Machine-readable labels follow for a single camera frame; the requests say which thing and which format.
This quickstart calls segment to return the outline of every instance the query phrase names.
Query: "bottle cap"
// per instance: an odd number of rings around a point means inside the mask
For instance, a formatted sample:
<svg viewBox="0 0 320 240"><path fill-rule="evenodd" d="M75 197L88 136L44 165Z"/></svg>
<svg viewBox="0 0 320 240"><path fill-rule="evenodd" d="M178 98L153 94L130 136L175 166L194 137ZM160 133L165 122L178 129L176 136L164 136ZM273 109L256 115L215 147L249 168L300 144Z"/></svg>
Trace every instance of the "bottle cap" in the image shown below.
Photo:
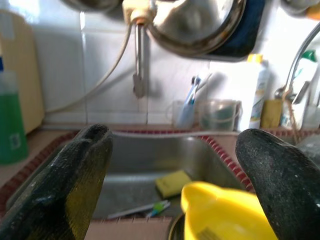
<svg viewBox="0 0 320 240"><path fill-rule="evenodd" d="M250 54L248 56L248 63L258 63L261 64L263 62L264 56L262 54Z"/></svg>

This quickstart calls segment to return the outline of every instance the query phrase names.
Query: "beige container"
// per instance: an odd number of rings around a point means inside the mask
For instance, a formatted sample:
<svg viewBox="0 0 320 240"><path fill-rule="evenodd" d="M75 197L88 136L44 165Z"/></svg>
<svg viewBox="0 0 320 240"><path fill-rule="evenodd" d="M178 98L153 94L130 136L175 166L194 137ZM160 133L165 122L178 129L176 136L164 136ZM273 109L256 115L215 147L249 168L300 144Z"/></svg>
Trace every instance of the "beige container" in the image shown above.
<svg viewBox="0 0 320 240"><path fill-rule="evenodd" d="M45 117L33 32L23 17L3 9L0 57L4 70L16 73L24 130L29 133Z"/></svg>

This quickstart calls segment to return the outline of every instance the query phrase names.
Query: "yellow container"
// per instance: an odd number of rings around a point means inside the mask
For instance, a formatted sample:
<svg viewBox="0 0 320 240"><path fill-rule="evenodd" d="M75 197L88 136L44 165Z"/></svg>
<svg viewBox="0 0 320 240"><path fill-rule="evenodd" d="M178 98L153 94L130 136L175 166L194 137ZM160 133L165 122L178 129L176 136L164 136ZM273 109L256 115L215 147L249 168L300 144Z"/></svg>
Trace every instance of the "yellow container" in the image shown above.
<svg viewBox="0 0 320 240"><path fill-rule="evenodd" d="M185 240L277 240L252 193L193 182L181 195Z"/></svg>

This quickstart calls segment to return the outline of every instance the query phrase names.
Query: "metal pan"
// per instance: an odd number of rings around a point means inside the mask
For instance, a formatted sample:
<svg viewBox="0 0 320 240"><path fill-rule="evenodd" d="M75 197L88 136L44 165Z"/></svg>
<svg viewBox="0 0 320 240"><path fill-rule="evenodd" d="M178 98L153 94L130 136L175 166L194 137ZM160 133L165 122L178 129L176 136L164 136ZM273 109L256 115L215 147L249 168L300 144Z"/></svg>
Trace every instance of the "metal pan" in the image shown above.
<svg viewBox="0 0 320 240"><path fill-rule="evenodd" d="M165 49L199 56L220 47L238 26L247 0L158 0L157 14L148 26Z"/></svg>

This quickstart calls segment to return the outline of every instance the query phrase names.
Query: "plastic container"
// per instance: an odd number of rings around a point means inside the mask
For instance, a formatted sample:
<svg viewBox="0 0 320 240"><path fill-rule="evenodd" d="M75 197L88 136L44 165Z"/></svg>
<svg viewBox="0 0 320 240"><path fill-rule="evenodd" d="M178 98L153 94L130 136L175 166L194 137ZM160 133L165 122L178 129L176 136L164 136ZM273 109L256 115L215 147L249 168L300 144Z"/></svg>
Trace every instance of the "plastic container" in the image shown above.
<svg viewBox="0 0 320 240"><path fill-rule="evenodd" d="M320 108L307 106L304 114L303 129L318 129L320 126Z"/></svg>
<svg viewBox="0 0 320 240"><path fill-rule="evenodd" d="M187 184L181 193L185 240L276 240L253 193L206 182Z"/></svg>
<svg viewBox="0 0 320 240"><path fill-rule="evenodd" d="M300 92L305 82L310 82L310 83L313 82L317 69L318 69L318 62L316 58L316 51L315 50L306 51L302 55L302 58L299 60L297 70L295 71L295 74L294 74L294 80L292 84L294 94L298 94ZM300 130L303 126L308 102L311 102L313 104L317 103L319 91L320 91L320 85L312 84L305 91L301 101L298 104L292 104L292 111L294 113L297 130ZM282 111L280 125L290 130L293 128L291 117L290 117L290 111L287 103L283 104L283 111Z"/></svg>
<svg viewBox="0 0 320 240"><path fill-rule="evenodd" d="M12 164L28 156L16 75L0 72L0 164Z"/></svg>
<svg viewBox="0 0 320 240"><path fill-rule="evenodd" d="M243 112L237 126L241 132L260 128L265 92L270 78L270 71L261 54L250 54L244 71L247 87L243 94L246 98L242 100Z"/></svg>
<svg viewBox="0 0 320 240"><path fill-rule="evenodd" d="M199 124L202 129L232 132L237 113L235 100L209 100L198 105Z"/></svg>
<svg viewBox="0 0 320 240"><path fill-rule="evenodd" d="M185 109L185 111L190 110L190 114L186 114L186 116L188 116L188 119L185 119L183 121L183 124L181 124L181 121L179 122L179 118L181 117L183 107L184 107L183 100L175 100L166 109L165 116L168 121L171 121L174 128L191 129L195 123L195 119L197 115L197 105L194 104L189 109L188 108Z"/></svg>

